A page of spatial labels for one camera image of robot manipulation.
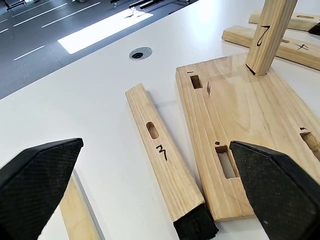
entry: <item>pine wood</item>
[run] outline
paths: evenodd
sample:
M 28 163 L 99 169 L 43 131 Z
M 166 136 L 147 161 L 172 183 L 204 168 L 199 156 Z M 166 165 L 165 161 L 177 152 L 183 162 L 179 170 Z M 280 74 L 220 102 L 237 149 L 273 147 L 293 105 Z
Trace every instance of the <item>pine wood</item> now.
M 245 61 L 256 76 L 271 67 L 296 4 L 297 0 L 265 0 Z
M 308 131 L 319 140 L 320 120 L 272 68 L 253 76 L 246 57 L 227 56 L 176 70 L 197 168 L 215 220 L 253 215 L 240 177 L 225 178 L 217 142 L 228 147 L 236 176 L 232 140 L 285 153 L 320 183 L 320 163 L 300 135 Z M 198 76 L 202 88 L 194 89 L 191 76 Z
M 204 197 L 144 86 L 139 84 L 128 90 L 125 95 L 161 188 L 166 207 L 172 221 L 175 222 L 195 207 L 203 204 Z M 155 137 L 158 136 L 156 139 L 149 134 L 147 123 L 154 124 L 156 130 L 151 128 L 151 131 Z M 167 160 L 164 152 L 159 152 L 161 149 L 158 146 L 160 145 L 165 150 Z
M 255 10 L 249 19 L 249 23 L 257 24 L 261 16 L 261 10 Z M 320 15 L 313 15 L 308 13 L 294 12 L 288 24 L 288 29 L 295 29 L 301 31 L 309 31 L 314 25 L 320 22 Z
M 70 240 L 100 240 L 73 174 L 59 204 Z
M 249 48 L 254 35 L 254 29 L 232 26 L 223 31 L 222 39 Z M 318 45 L 284 37 L 275 55 L 320 70 L 320 46 Z

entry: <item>wood grain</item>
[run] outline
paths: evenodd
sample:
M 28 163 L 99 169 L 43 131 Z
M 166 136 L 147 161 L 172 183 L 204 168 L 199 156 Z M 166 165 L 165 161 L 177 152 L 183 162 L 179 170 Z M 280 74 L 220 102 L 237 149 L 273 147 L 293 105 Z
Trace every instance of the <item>wood grain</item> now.
M 249 19 L 249 23 L 257 24 L 261 16 L 261 10 L 255 10 Z M 288 29 L 295 29 L 301 31 L 309 31 L 314 25 L 320 22 L 320 15 L 313 15 L 308 13 L 294 12 L 288 24 Z
M 215 220 L 253 215 L 240 177 L 224 176 L 216 143 L 243 141 L 285 153 L 320 183 L 320 163 L 300 135 L 308 131 L 319 140 L 319 119 L 272 68 L 253 76 L 246 57 L 222 57 L 176 70 L 197 168 Z M 202 88 L 194 89 L 194 75 Z M 229 148 L 227 152 L 236 168 Z
M 175 222 L 195 207 L 203 204 L 205 199 L 144 86 L 139 84 L 128 90 L 125 95 L 161 188 L 166 207 L 172 221 Z
M 265 0 L 245 61 L 256 76 L 271 67 L 296 4 L 297 0 Z
M 59 204 L 70 240 L 100 240 L 73 174 Z
M 254 34 L 254 29 L 232 26 L 223 31 L 222 39 L 249 48 Z M 320 70 L 320 46 L 318 45 L 284 37 L 275 55 Z

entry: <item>white floor line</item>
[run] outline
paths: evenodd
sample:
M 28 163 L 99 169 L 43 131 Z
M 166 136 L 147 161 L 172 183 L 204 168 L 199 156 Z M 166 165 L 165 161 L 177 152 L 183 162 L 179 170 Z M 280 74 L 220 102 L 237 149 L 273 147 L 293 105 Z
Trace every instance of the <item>white floor line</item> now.
M 23 12 L 20 12 L 20 13 L 18 13 L 18 14 L 16 14 L 16 15 L 12 16 L 12 17 L 14 18 L 14 17 L 16 17 L 16 16 L 19 16 L 20 14 L 24 14 L 24 13 L 26 13 L 26 12 L 32 10 L 32 9 L 35 9 L 35 8 L 37 8 L 37 7 L 40 7 L 40 6 L 45 5 L 45 4 L 47 4 L 47 3 L 50 3 L 51 1 L 52 1 L 52 0 L 47 1 L 47 2 L 44 2 L 44 3 L 39 4 L 39 5 L 37 5 L 37 6 L 34 6 L 34 7 L 30 8 L 30 9 L 25 10 L 25 11 L 23 11 Z
M 33 52 L 35 52 L 35 51 L 39 50 L 39 49 L 42 49 L 44 46 L 45 46 L 45 45 L 43 45 L 43 46 L 41 46 L 41 47 L 38 47 L 38 48 L 36 48 L 36 49 L 34 49 L 34 50 L 30 51 L 30 52 L 27 52 L 26 54 L 23 54 L 23 55 L 21 55 L 21 56 L 19 56 L 19 57 L 15 58 L 13 61 L 18 60 L 18 59 L 20 59 L 20 58 L 23 58 L 24 56 L 27 56 L 28 54 L 31 54 L 31 53 L 33 53 Z
M 7 28 L 7 29 L 5 29 L 5 30 L 0 31 L 0 34 L 1 34 L 1 33 L 3 33 L 3 32 L 5 32 L 5 31 L 7 31 L 8 29 L 9 29 L 9 28 Z
M 65 3 L 65 4 L 62 4 L 62 5 L 57 6 L 57 7 L 55 7 L 55 8 L 52 8 L 52 9 L 50 9 L 50 10 L 48 10 L 48 11 L 45 11 L 45 12 L 43 12 L 43 13 L 40 13 L 40 14 L 36 15 L 36 16 L 33 16 L 33 17 L 31 17 L 31 18 L 28 18 L 27 20 L 24 20 L 24 21 L 22 21 L 22 22 L 19 22 L 18 24 L 13 25 L 13 26 L 14 26 L 14 27 L 19 26 L 20 24 L 23 24 L 23 23 L 25 23 L 25 22 L 28 22 L 28 21 L 30 21 L 31 19 L 35 19 L 35 18 L 37 18 L 37 17 L 39 17 L 39 16 L 41 16 L 41 15 L 43 15 L 43 14 L 49 13 L 49 12 L 55 10 L 55 9 L 61 8 L 62 6 L 67 5 L 67 4 L 68 4 L 68 3 Z
M 56 23 L 56 22 L 59 22 L 59 21 L 62 20 L 62 19 L 66 19 L 67 17 L 70 17 L 70 16 L 72 16 L 72 15 L 75 15 L 75 14 L 77 14 L 77 13 L 80 13 L 80 12 L 82 12 L 83 10 L 89 9 L 89 8 L 95 6 L 95 5 L 98 5 L 98 4 L 100 4 L 100 2 L 97 2 L 97 3 L 95 3 L 95 4 L 92 4 L 92 5 L 90 5 L 90 6 L 87 6 L 87 7 L 85 7 L 84 9 L 81 9 L 81 10 L 76 11 L 76 12 L 74 12 L 74 13 L 71 13 L 71 14 L 69 14 L 69 15 L 67 15 L 67 16 L 64 16 L 64 17 L 62 17 L 62 18 L 59 18 L 58 20 L 52 21 L 52 22 L 50 22 L 50 23 L 48 23 L 48 24 L 46 24 L 46 25 L 43 25 L 41 28 L 44 28 L 44 27 L 47 27 L 47 26 L 49 26 L 49 25 L 51 25 L 51 24 L 54 24 L 54 23 Z

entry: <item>gray floor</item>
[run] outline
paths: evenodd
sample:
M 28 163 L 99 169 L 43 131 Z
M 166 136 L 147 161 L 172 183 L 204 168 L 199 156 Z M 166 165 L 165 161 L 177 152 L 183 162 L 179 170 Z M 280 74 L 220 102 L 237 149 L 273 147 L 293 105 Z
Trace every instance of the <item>gray floor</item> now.
M 69 54 L 58 42 L 69 34 L 127 9 L 130 3 L 136 1 L 121 0 L 117 8 L 114 8 L 109 0 L 89 0 L 84 3 L 72 0 L 41 0 L 37 3 L 28 2 L 26 6 L 18 6 L 10 12 L 7 12 L 1 1 L 0 99 L 185 6 L 175 0 L 164 0 L 144 10 L 153 14 L 152 17 L 74 54 Z M 80 12 L 42 27 L 77 11 Z

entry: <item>black rubber pad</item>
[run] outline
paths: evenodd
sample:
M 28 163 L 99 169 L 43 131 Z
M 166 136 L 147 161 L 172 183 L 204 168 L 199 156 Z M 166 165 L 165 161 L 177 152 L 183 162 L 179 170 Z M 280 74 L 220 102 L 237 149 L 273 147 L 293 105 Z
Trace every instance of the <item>black rubber pad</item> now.
M 319 240 L 320 186 L 281 152 L 240 141 L 230 149 L 270 240 Z
M 218 233 L 205 204 L 201 204 L 173 222 L 180 240 L 210 240 Z
M 314 25 L 312 28 L 310 28 L 308 32 L 310 34 L 320 36 L 320 22 L 318 24 Z
M 81 138 L 28 148 L 0 169 L 0 239 L 36 240 L 57 208 Z

